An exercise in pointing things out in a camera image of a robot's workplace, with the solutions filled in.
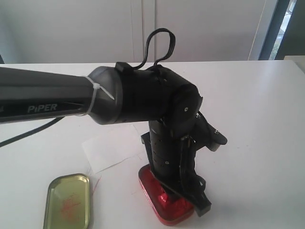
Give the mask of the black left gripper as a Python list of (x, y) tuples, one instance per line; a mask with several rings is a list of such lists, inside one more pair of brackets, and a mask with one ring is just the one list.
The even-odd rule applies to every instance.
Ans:
[(195, 210), (210, 210), (205, 194), (206, 181), (195, 172), (197, 124), (192, 132), (175, 136), (159, 121), (149, 122), (149, 132), (141, 136), (154, 177), (177, 196), (187, 197)]

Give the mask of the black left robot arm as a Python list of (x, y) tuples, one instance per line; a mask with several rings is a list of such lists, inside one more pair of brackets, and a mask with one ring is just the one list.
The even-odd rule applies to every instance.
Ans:
[(150, 169), (171, 197), (188, 200), (198, 215), (211, 208), (205, 180), (195, 172), (196, 151), (212, 143), (197, 87), (161, 65), (146, 70), (119, 62), (88, 76), (2, 67), (0, 121), (89, 115), (101, 125), (147, 121), (142, 135)]

